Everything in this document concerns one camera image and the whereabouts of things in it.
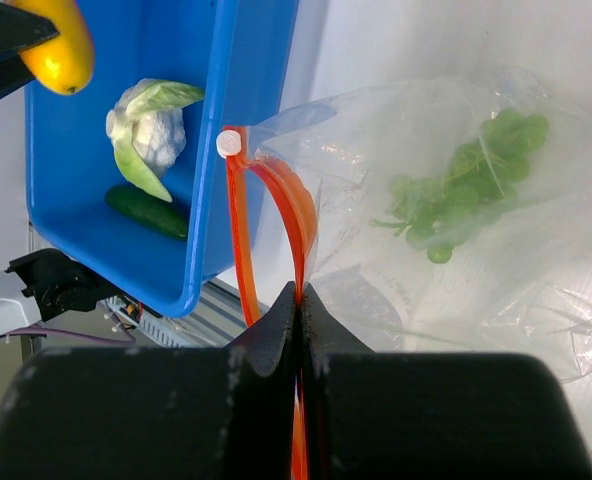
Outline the green grape bunch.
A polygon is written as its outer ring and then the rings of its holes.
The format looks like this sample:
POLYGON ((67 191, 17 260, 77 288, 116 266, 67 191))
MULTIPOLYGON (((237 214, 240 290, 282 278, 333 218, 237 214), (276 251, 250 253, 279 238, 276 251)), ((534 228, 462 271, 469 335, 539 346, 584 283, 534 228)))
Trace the green grape bunch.
POLYGON ((388 185, 390 218, 373 219, 371 225, 403 236, 430 262, 447 263, 482 226, 515 208, 517 185, 530 176, 533 156, 545 145, 549 130, 541 113, 501 110, 455 149, 444 173, 394 176, 388 185))

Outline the yellow orange mango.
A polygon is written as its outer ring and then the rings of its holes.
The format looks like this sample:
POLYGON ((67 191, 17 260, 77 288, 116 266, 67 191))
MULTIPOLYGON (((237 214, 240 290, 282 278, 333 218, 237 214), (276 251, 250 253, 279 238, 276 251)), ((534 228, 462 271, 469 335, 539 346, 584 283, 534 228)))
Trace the yellow orange mango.
POLYGON ((44 87, 59 95, 73 95, 91 81, 95 50, 77 1, 8 1, 13 7, 49 19, 59 35, 19 51, 25 66, 44 87))

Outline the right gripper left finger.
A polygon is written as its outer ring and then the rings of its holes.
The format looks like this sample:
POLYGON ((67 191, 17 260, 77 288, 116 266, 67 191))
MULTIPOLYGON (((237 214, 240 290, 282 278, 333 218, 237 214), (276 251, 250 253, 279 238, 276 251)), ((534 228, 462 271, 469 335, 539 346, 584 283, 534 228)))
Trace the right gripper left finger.
POLYGON ((220 348, 51 348, 0 405, 0 479, 287 479, 294 287, 220 348))

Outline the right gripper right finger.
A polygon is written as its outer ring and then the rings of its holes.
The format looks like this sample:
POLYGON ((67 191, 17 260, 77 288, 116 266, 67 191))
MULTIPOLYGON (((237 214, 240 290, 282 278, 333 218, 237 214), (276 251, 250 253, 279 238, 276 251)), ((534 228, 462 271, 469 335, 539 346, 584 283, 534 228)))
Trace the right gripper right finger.
POLYGON ((591 479, 559 381, 514 353, 377 353, 307 289, 299 308, 312 479, 591 479))

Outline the clear zip bag orange zipper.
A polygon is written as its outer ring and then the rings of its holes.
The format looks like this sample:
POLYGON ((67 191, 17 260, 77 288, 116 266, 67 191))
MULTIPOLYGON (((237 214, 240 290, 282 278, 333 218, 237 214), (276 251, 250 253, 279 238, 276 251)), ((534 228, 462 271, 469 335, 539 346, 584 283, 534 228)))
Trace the clear zip bag orange zipper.
POLYGON ((282 219, 292 479, 590 479, 561 388, 592 368, 592 118, 506 72, 407 80, 216 140, 244 317, 249 176, 282 219))

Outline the white cauliflower with leaves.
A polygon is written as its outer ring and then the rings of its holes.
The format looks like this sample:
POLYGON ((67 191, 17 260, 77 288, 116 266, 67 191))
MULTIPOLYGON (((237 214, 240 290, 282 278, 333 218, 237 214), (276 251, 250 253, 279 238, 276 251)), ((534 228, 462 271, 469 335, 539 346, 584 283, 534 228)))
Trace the white cauliflower with leaves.
POLYGON ((183 110, 204 95, 197 86, 151 78, 123 92, 107 113, 105 130, 127 182, 159 200, 172 200, 162 177, 186 147, 183 110))

